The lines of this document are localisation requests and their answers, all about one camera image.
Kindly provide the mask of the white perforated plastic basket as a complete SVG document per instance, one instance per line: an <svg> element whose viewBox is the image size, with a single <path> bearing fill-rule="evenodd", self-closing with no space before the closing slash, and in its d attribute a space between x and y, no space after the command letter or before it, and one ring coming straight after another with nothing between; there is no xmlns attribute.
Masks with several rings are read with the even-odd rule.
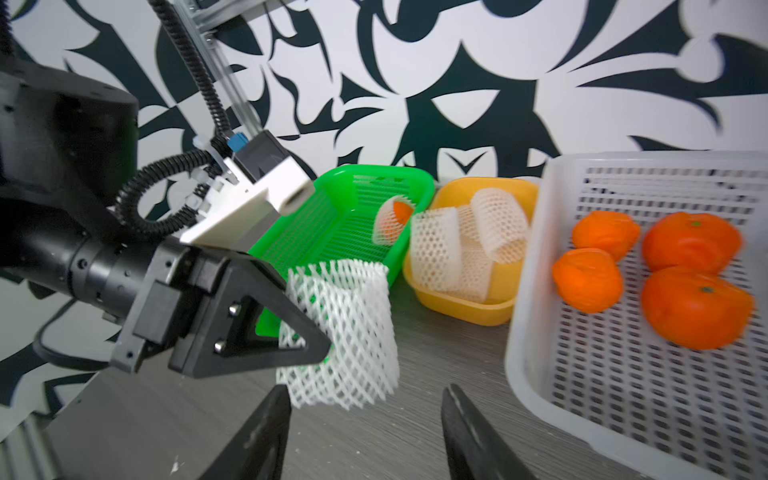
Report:
<svg viewBox="0 0 768 480"><path fill-rule="evenodd" d="M742 234L723 277L756 307L719 350L669 343L644 319L639 247L620 262L621 300L587 315L552 280L576 223L597 210L643 229L675 212L709 213ZM508 382L541 420L654 479L767 475L767 156L657 151L547 162L506 348Z"/></svg>

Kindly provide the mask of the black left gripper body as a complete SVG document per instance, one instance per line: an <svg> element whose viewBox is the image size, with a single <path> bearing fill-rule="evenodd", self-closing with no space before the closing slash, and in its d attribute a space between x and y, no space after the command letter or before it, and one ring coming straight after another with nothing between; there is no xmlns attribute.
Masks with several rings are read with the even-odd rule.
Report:
<svg viewBox="0 0 768 480"><path fill-rule="evenodd" d="M126 241L88 233L68 214L25 206L11 216L11 274L32 295L63 294L101 310L120 326L110 365L135 373L175 346L181 372L228 266L227 254L174 239Z"/></svg>

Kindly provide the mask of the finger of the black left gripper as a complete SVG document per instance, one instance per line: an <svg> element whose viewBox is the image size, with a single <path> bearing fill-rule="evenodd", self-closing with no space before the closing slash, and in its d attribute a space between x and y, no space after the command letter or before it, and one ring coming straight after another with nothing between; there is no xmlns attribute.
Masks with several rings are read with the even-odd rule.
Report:
<svg viewBox="0 0 768 480"><path fill-rule="evenodd" d="M317 364L331 340L288 297L269 263L248 254L204 251L185 279L191 317L181 327L170 369L192 378Z"/></svg>

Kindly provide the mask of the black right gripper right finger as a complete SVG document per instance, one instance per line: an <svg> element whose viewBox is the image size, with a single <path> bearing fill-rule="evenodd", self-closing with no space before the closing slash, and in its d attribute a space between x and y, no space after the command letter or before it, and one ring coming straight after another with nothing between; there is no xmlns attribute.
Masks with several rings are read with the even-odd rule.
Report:
<svg viewBox="0 0 768 480"><path fill-rule="evenodd" d="M456 384L443 391L441 423L451 479L535 479Z"/></svg>

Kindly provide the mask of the white foam net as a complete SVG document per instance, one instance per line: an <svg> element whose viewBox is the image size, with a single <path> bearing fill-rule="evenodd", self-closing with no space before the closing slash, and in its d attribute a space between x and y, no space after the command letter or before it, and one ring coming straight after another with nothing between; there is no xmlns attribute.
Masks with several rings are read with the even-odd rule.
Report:
<svg viewBox="0 0 768 480"><path fill-rule="evenodd" d="M482 245L468 237L461 237L462 265L454 296L476 303L487 300L494 262L486 255Z"/></svg>
<svg viewBox="0 0 768 480"><path fill-rule="evenodd" d="M413 278L420 286L437 292L458 288L462 247L455 207L427 210L412 217L410 259Z"/></svg>
<svg viewBox="0 0 768 480"><path fill-rule="evenodd" d="M478 190L470 201L478 240L485 254L499 264L525 257L529 223L515 197L498 188Z"/></svg>
<svg viewBox="0 0 768 480"><path fill-rule="evenodd" d="M288 297L331 340L320 361L277 369L276 382L288 388L293 407L349 410L394 394L400 366L388 273L382 263L359 259L289 270Z"/></svg>

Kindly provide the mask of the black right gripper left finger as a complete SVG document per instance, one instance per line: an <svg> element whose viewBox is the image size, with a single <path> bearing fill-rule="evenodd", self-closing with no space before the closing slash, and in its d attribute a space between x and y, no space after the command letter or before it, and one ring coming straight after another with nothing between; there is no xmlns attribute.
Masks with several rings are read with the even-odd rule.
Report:
<svg viewBox="0 0 768 480"><path fill-rule="evenodd" d="M291 412L287 387L274 386L200 479L280 479Z"/></svg>

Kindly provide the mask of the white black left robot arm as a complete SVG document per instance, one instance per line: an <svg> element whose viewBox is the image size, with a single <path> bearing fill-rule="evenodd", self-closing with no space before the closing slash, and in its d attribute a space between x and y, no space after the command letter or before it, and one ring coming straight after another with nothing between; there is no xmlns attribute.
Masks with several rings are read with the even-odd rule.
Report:
<svg viewBox="0 0 768 480"><path fill-rule="evenodd" d="M321 362L330 338L266 261L237 250L270 212L314 186L268 131L235 133L205 65L166 1L152 9L213 119L193 150L136 165L138 103L108 84L18 58L1 18L1 269L39 299L62 293L120 326L110 365L170 351L205 378Z"/></svg>

